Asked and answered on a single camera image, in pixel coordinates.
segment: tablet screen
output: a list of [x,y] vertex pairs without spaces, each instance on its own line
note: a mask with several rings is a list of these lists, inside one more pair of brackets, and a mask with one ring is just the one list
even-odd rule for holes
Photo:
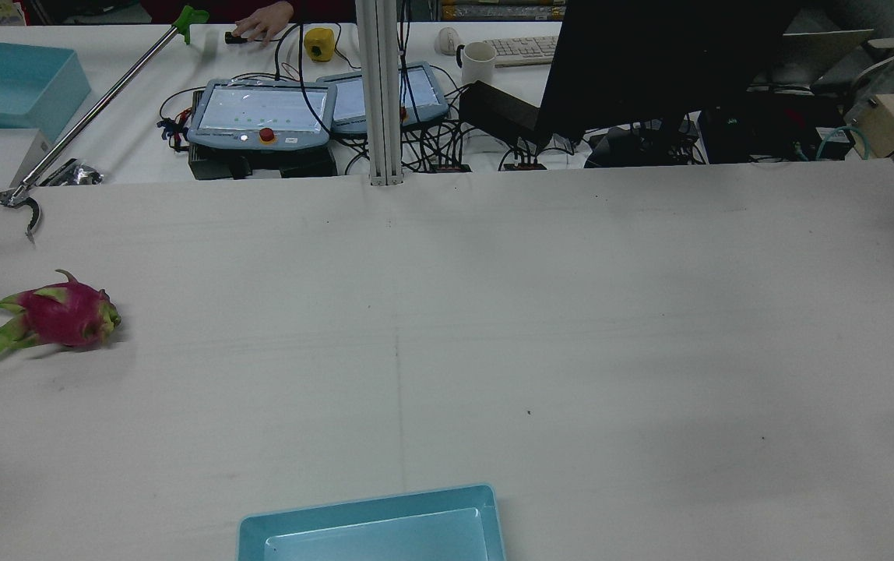
[[[307,89],[308,102],[322,117],[326,92]],[[217,86],[213,89],[201,129],[248,131],[270,128],[276,132],[319,132],[319,121],[305,105],[301,88],[276,86]]]
[[[409,86],[412,95],[399,85],[399,100],[405,107],[412,107],[415,100],[416,107],[437,105],[437,93],[430,84],[429,77],[422,68],[409,69]],[[336,106],[333,108],[333,121],[346,121],[348,118],[364,116],[364,85],[361,76],[349,79],[341,79],[336,82]]]

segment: keyboard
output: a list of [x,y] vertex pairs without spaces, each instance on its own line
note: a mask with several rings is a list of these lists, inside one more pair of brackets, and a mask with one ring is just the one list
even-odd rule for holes
[[495,47],[499,54],[496,66],[551,64],[551,60],[554,60],[554,46],[558,45],[558,36],[485,39],[485,42]]

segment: light blue tray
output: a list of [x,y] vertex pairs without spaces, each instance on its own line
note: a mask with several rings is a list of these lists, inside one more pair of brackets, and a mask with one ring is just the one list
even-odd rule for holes
[[495,491],[454,487],[247,516],[238,561],[506,561]]
[[40,129],[55,141],[88,93],[73,50],[0,43],[0,129]]

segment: white mug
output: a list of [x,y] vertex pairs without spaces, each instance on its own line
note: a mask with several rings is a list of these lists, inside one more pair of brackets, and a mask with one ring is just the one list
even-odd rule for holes
[[485,41],[473,41],[457,48],[457,65],[461,67],[461,84],[474,84],[481,79],[492,83],[496,69],[496,48]]

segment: human hand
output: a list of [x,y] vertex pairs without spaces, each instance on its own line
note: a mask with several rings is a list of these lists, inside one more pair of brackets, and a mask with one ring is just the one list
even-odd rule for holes
[[252,30],[247,39],[255,41],[262,36],[261,47],[266,47],[269,45],[270,39],[279,34],[280,30],[284,29],[284,26],[291,21],[293,15],[294,7],[290,3],[276,2],[237,21],[233,35],[241,37],[244,33]]

